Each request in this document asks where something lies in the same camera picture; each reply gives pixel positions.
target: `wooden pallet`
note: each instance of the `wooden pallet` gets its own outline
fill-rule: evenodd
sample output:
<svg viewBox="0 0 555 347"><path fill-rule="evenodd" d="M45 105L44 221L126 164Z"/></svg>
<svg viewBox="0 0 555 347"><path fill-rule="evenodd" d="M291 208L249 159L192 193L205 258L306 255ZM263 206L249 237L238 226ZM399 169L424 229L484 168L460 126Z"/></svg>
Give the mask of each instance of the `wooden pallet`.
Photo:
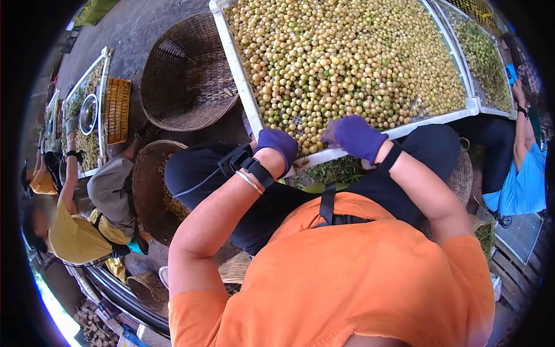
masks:
<svg viewBox="0 0 555 347"><path fill-rule="evenodd" d="M501 277L502 302L514 311L518 312L532 302L542 282L554 236L550 228L549 223L544 223L527 265L522 264L503 243L495 242L497 250L490 262L490 271Z"/></svg>

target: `silver bracelet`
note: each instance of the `silver bracelet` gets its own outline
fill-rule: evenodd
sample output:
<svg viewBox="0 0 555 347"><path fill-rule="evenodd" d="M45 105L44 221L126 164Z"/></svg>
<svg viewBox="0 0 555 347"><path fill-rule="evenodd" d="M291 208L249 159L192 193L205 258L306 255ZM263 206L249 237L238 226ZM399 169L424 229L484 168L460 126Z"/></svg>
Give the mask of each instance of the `silver bracelet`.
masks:
<svg viewBox="0 0 555 347"><path fill-rule="evenodd" d="M235 172L237 175L239 175L241 178L243 178L247 183L249 183L251 186L253 186L254 189L256 189L256 191L262 195L264 192L262 190L260 190L260 188L258 188L258 186L250 180L250 178L248 178L247 176L245 176L242 172L240 171L236 171Z"/></svg>

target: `blue shirt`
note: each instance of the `blue shirt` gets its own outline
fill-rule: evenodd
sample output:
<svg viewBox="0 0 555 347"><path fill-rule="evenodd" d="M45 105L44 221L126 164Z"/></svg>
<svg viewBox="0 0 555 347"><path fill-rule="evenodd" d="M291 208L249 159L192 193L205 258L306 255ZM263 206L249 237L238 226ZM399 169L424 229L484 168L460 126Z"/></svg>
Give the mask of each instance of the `blue shirt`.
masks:
<svg viewBox="0 0 555 347"><path fill-rule="evenodd" d="M545 171L545 159L534 142L524 156L520 171L513 158L503 187L499 192L484 194L484 202L500 215L540 212L546 208Z"/></svg>

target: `white plastic tray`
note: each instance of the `white plastic tray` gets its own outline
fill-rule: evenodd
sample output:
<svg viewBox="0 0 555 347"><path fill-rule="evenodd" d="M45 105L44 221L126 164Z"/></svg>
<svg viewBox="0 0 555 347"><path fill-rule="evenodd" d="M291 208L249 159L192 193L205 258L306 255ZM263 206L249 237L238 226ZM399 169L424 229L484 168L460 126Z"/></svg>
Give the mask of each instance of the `white plastic tray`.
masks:
<svg viewBox="0 0 555 347"><path fill-rule="evenodd" d="M52 131L48 131L48 124L45 124L46 127L46 141L48 147L53 147L54 143L56 142L56 123L58 121L58 101L60 100L60 90L55 89L54 94L52 95L52 99L44 109L44 116L48 115L48 112L52 112Z"/></svg>
<svg viewBox="0 0 555 347"><path fill-rule="evenodd" d="M469 21L473 21L473 19L470 18L466 13L461 11L459 8L457 8L456 6L450 4L449 2L447 2L445 0L431 0L431 1L432 1L432 4L433 4L433 6L432 6L433 10L437 12L438 16L440 17L440 19L442 21L442 24L448 29L448 35L450 36L451 41L456 45L457 54L461 57L461 60L463 61L463 66L464 66L464 69L465 69L464 72L467 76L467 79L469 81L471 81L470 91L472 93L472 97L476 98L478 100L478 107L479 107L480 113L494 114L494 115L500 115L500 116L511 118L511 119L516 119L517 113L516 113L515 107L514 107L514 100L512 98L511 87L509 87L511 84L509 82L508 77L507 77L506 86L508 88L509 95L511 96L511 106L512 106L512 109L513 109L512 113L503 112L501 110L493 108L491 105L486 105L485 102L482 102L485 99L485 93L484 93L483 89L481 88L480 83L473 77L472 73L470 72L470 68L468 67L468 64L466 62L464 50L462 49L462 47L461 47L461 45L458 41L457 34L455 33L455 30L453 29L453 26L452 26L452 23L451 23L452 22L451 17L448 16L448 13L446 13L446 12L447 11L454 12L458 16L463 17L463 18L465 18L466 20L469 20ZM497 47L497 40L495 39L495 37L492 36L490 33L488 33L481 25L478 25L478 26L480 27L480 29L486 35L491 37L492 42L495 42L497 54L499 55L499 58L503 62L503 57L501 56L501 53L499 52L499 48Z"/></svg>
<svg viewBox="0 0 555 347"><path fill-rule="evenodd" d="M258 132L262 130L263 124L261 120L260 113L258 112L258 106L256 105L253 88L251 87L247 73L243 68L240 60L240 54L237 52L233 40L233 34L229 31L229 26L227 20L225 19L223 10L228 8L236 0L210 0L209 7L214 15L214 20L216 22L216 27L218 28L218 33L220 34L220 39L224 47L225 55L228 59L229 67L235 80L237 90L239 91L239 97L243 103L247 119L249 120L251 129L255 134L256 140L258 140ZM439 20L437 14L432 10L430 4L426 0L421 0L424 7L432 14L438 30L442 33L444 41L447 45L447 49L453 58L455 67L458 69L459 77L461 83L463 84L467 98L466 105L464 109L451 112L444 115L438 115L435 117L415 117L412 122L407 125L401 125L394 129L389 129L384 131L384 133L389 135L389 139L396 139L408 135L411 131L416 129L416 127L426 124L433 123L448 123L456 119L468 117L471 115L476 115L478 111L477 99L471 97L470 92L470 82L467 76L463 73L463 65L460 57L457 55L455 46L451 42L447 31L444 29L441 21ZM287 173L286 177L294 175L296 171L301 171L315 165L328 162L333 159L337 159L347 155L347 152L341 149L325 149L321 152L310 154L306 157L301 157L295 161L297 168L291 168Z"/></svg>
<svg viewBox="0 0 555 347"><path fill-rule="evenodd" d="M77 91L88 83L89 76L93 73L94 69L96 69L96 67L99 66L100 64L104 63L104 67L102 68L102 75L100 76L100 83L98 84L97 90L95 92L98 98L97 108L99 110L98 119L97 119L98 157L99 157L97 160L98 166L92 170L88 170L85 172L80 171L79 178L89 177L94 175L97 172L98 168L103 166L108 161L108 143L106 141L106 135L105 135L105 129L104 129L106 113L102 105L106 101L106 91L108 86L108 72L110 70L110 60L112 58L113 53L114 53L113 48L104 47L100 53L100 56L94 61L94 63L92 63L92 65L87 69L87 71L81 76L79 81L77 81L77 83L75 84L75 87L73 87L73 89L69 92L68 96L65 98L65 100L62 103L62 112L63 112L63 118L64 118L65 113L67 111L66 108L71 104L71 101L75 97Z"/></svg>

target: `round wicker basket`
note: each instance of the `round wicker basket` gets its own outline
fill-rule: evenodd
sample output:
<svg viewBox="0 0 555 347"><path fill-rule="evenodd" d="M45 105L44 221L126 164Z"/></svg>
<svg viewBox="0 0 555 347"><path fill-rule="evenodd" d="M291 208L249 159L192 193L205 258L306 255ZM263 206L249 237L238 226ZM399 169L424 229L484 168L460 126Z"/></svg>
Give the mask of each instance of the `round wicker basket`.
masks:
<svg viewBox="0 0 555 347"><path fill-rule="evenodd" d="M169 292L155 273L130 276L127 284L146 308L162 317L168 317Z"/></svg>
<svg viewBox="0 0 555 347"><path fill-rule="evenodd" d="M470 224L472 225L472 230L476 232L479 227L488 223L488 221L480 219L473 214L468 214L468 218L470 219ZM421 220L420 222L416 223L416 229L419 230L422 234L424 234L428 240L433 241L433 234L432 234L432 226L430 225L430 221L425 219Z"/></svg>
<svg viewBox="0 0 555 347"><path fill-rule="evenodd" d="M202 129L239 99L231 77L214 17L196 14L154 43L144 67L141 103L147 118L163 129Z"/></svg>
<svg viewBox="0 0 555 347"><path fill-rule="evenodd" d="M166 246L170 245L181 221L165 210L165 182L158 168L168 154L185 148L183 143L171 140L154 141L139 152L133 168L133 203L137 217L144 230Z"/></svg>
<svg viewBox="0 0 555 347"><path fill-rule="evenodd" d="M472 162L466 150L461 146L457 166L447 180L447 186L457 195L466 207L472 191Z"/></svg>
<svg viewBox="0 0 555 347"><path fill-rule="evenodd" d="M218 268L223 283L243 283L246 270L249 268L251 259L249 253L241 252L226 261Z"/></svg>

